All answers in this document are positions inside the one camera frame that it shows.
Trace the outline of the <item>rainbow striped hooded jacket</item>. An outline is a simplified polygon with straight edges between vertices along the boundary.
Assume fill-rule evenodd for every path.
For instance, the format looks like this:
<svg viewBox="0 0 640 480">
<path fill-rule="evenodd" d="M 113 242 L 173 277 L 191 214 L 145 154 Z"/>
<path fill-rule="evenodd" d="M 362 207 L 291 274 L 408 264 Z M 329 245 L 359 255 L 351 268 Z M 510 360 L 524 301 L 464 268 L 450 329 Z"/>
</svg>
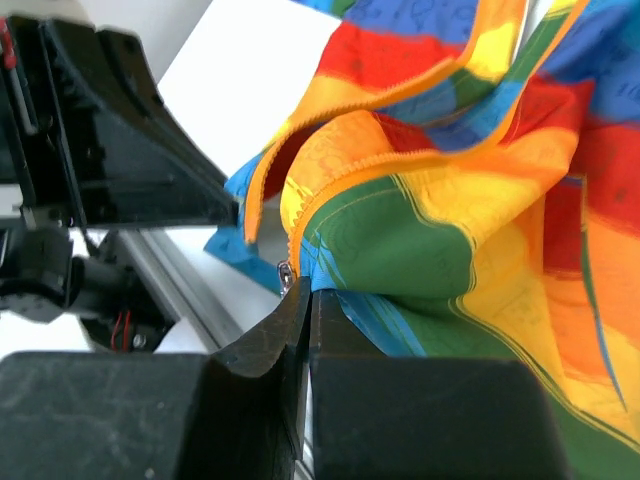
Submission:
<svg viewBox="0 0 640 480">
<path fill-rule="evenodd" d="M 296 278 L 385 353 L 520 359 L 575 476 L 637 478 L 638 3 L 314 8 L 339 26 L 207 251 L 276 287 L 278 197 Z"/>
</svg>

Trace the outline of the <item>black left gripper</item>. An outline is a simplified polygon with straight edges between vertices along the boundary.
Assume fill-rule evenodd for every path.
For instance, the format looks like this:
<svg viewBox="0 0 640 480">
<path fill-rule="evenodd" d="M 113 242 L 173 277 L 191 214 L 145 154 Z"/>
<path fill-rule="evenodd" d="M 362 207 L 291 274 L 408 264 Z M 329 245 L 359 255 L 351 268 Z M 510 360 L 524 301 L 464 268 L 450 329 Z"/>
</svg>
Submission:
<svg viewBox="0 0 640 480">
<path fill-rule="evenodd" d="M 225 179 L 166 109 L 138 37 L 2 15 L 2 309 L 43 324 L 69 309 L 72 223 L 234 225 Z"/>
</svg>

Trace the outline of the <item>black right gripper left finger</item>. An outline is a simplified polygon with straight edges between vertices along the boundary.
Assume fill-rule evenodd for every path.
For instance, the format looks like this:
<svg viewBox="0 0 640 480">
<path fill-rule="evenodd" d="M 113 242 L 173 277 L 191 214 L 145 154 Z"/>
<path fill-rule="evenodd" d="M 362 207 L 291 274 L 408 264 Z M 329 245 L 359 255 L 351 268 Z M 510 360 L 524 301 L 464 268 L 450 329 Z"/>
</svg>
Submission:
<svg viewBox="0 0 640 480">
<path fill-rule="evenodd" d="M 290 479 L 310 283 L 212 355 L 18 352 L 1 364 L 5 479 Z"/>
</svg>

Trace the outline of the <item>silver zipper slider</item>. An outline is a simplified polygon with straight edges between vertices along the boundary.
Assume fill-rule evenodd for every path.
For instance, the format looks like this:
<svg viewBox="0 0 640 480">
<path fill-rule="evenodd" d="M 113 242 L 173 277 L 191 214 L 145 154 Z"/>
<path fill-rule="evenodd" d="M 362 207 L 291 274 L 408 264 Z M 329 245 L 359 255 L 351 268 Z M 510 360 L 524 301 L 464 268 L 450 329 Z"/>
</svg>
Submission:
<svg viewBox="0 0 640 480">
<path fill-rule="evenodd" d="M 296 281 L 296 274 L 290 263 L 284 260 L 277 265 L 277 275 L 280 284 L 280 295 L 285 297 Z"/>
</svg>

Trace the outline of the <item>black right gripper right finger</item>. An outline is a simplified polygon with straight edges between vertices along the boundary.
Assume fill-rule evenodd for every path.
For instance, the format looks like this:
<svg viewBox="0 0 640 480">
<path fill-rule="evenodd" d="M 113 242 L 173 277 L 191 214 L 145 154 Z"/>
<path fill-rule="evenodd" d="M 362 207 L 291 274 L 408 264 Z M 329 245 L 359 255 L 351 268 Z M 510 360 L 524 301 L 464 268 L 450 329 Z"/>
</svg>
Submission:
<svg viewBox="0 0 640 480">
<path fill-rule="evenodd" d="M 521 363 L 388 357 L 312 298 L 313 458 L 319 479 L 567 479 L 545 395 Z"/>
</svg>

